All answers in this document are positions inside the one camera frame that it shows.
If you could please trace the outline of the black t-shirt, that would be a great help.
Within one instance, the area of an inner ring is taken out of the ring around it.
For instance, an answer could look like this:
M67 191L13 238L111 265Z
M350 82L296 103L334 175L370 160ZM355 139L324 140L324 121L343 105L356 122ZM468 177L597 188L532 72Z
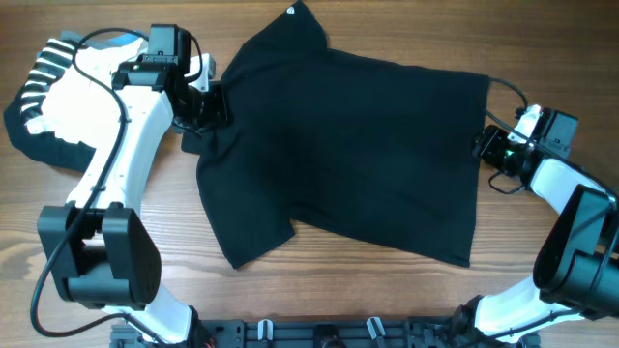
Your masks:
M490 79L332 49L296 2L222 75L231 123L186 134L198 193L234 268L293 222L466 267Z

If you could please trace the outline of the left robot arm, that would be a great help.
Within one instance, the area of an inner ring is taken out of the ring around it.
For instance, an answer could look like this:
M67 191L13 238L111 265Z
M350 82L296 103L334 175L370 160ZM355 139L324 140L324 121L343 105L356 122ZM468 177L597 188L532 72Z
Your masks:
M123 320L134 344L216 345L196 310L162 285L161 256L140 219L164 135L199 135L229 120L221 89L209 86L214 69L191 33L155 24L106 48L90 37L51 40L28 78L44 96L40 107L22 108L29 132L94 151L66 202L39 215L41 280L104 321Z

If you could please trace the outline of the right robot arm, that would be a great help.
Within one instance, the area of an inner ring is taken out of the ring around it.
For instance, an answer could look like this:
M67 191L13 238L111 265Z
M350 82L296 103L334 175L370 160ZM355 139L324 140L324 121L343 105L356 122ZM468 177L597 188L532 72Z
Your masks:
M520 181L558 219L531 276L460 308L450 340L462 347L521 344L565 321L618 315L618 195L568 160L576 117L531 105L510 127L495 119L473 140L473 154L497 175Z

